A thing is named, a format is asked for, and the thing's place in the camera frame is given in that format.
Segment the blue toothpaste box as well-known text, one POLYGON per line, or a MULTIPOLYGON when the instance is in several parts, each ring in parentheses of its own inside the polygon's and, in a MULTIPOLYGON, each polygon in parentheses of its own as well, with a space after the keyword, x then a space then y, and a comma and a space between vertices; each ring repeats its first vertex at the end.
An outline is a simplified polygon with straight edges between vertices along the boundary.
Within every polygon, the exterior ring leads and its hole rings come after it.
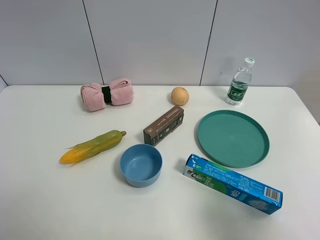
POLYGON ((183 175, 268 215, 282 207, 280 190, 195 154, 187 159, 183 175))

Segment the teal round plate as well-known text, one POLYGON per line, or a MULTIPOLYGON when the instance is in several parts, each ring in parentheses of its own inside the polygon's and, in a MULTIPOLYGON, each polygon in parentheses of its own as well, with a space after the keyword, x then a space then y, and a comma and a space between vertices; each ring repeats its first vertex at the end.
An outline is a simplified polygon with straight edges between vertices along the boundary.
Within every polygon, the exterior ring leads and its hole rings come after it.
POLYGON ((264 128, 253 118, 234 110, 217 110, 205 115, 196 132, 206 155, 226 167, 254 166, 263 161, 270 150, 264 128))

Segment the toy corn cob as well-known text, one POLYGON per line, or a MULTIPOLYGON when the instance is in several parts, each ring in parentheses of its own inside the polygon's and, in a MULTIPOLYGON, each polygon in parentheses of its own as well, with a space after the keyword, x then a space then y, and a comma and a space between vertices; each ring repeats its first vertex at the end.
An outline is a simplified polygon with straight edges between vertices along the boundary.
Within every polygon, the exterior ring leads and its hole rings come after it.
POLYGON ((126 134, 126 131, 111 130, 91 140, 69 147, 68 151, 60 158, 59 163, 74 165, 92 158, 119 145, 126 134))

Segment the pink rolled towel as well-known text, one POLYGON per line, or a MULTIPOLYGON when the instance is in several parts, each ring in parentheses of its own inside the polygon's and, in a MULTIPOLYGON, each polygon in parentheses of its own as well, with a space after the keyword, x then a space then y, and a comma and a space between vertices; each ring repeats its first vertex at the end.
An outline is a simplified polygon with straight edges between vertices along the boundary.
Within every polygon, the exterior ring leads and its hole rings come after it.
POLYGON ((90 112, 95 112, 104 109, 107 105, 130 104, 134 99, 134 90, 130 80, 121 78, 107 86, 95 82, 83 85, 80 88, 80 96, 84 107, 90 112))

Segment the clear water bottle green label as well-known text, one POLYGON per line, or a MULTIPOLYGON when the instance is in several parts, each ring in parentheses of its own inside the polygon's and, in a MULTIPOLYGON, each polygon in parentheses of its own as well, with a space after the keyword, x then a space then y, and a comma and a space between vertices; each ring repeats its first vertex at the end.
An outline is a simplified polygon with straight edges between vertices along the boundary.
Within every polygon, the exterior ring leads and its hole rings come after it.
POLYGON ((234 74, 226 95, 226 103, 240 106, 252 81, 252 68, 255 60, 251 57, 244 59, 242 66, 234 74))

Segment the tan round fruit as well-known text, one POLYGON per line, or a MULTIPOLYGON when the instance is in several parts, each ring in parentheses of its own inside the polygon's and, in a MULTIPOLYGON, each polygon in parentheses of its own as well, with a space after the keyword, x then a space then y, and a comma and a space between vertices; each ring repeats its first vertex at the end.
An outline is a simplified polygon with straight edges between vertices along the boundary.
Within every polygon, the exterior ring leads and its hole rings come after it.
POLYGON ((171 99, 174 104, 184 106, 189 101, 189 93, 183 87, 175 87, 171 92, 171 99))

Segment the blue bowl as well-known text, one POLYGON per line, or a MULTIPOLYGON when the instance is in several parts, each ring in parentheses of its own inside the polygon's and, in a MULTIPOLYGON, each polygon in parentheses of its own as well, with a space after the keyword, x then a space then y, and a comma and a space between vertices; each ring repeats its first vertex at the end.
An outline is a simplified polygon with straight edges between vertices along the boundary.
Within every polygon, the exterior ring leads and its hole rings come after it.
POLYGON ((155 147, 136 144, 124 151, 119 166, 128 184, 136 188, 145 188, 158 180, 163 158, 155 147))

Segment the brown cardboard box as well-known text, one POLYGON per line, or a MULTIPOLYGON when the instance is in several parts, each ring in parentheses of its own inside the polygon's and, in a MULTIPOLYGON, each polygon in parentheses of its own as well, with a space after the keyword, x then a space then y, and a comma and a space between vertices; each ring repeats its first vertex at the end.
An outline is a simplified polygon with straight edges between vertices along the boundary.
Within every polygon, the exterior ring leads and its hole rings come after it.
POLYGON ((144 143, 156 146, 183 123, 184 110, 175 105, 143 130, 144 143))

